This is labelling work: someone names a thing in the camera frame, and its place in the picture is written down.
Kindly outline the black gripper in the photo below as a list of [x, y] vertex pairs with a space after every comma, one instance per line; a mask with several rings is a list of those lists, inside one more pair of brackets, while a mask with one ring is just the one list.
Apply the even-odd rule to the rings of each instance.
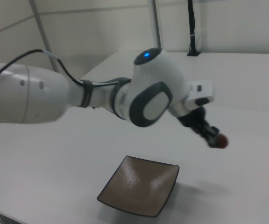
[[202, 106], [177, 119], [183, 126], [191, 128], [195, 133], [204, 138], [209, 147], [217, 148], [219, 129], [209, 126], [205, 119], [205, 114], [206, 110]]

